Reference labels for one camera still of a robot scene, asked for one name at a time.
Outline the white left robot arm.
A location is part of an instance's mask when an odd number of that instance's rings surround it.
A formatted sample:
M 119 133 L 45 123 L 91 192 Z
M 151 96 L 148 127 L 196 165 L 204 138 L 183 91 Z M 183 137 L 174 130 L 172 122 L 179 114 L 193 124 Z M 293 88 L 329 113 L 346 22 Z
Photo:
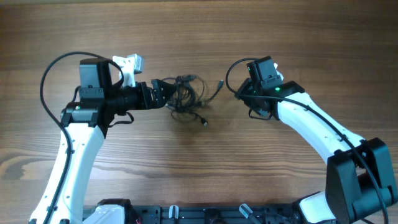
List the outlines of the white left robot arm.
M 95 54 L 81 60 L 80 87 L 62 110 L 51 118 L 61 129 L 60 147 L 43 197 L 29 223 L 82 223 L 83 204 L 93 163 L 114 117 L 132 110 L 162 108 L 174 95 L 175 85 L 153 79 L 152 85 L 128 85 L 111 80 L 109 67 L 119 65 Z

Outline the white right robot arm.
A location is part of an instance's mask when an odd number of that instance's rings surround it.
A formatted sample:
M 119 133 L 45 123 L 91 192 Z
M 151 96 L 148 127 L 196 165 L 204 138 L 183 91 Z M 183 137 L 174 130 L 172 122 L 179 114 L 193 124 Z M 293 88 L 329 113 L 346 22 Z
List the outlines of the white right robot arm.
M 244 58 L 249 72 L 235 97 L 255 119 L 275 118 L 290 126 L 326 164 L 326 187 L 294 204 L 300 223 L 366 222 L 397 203 L 397 185 L 388 146 L 379 138 L 366 140 L 324 112 L 294 81 L 284 82 L 270 56 Z

